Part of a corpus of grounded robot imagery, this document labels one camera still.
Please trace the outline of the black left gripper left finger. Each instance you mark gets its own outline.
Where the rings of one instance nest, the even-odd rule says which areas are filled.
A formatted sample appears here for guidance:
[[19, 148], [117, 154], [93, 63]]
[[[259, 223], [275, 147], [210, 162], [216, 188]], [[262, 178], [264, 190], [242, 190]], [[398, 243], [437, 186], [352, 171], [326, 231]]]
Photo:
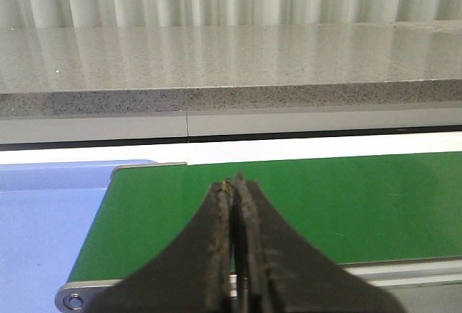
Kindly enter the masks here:
[[229, 180], [213, 183], [200, 208], [160, 254], [96, 295], [88, 312], [231, 312]]

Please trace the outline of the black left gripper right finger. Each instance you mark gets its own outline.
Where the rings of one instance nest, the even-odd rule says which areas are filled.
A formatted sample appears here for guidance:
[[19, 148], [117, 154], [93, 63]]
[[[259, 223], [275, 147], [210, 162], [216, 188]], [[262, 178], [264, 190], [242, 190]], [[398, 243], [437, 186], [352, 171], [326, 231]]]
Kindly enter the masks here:
[[305, 241], [255, 181], [234, 185], [241, 312], [404, 312], [398, 299], [345, 271]]

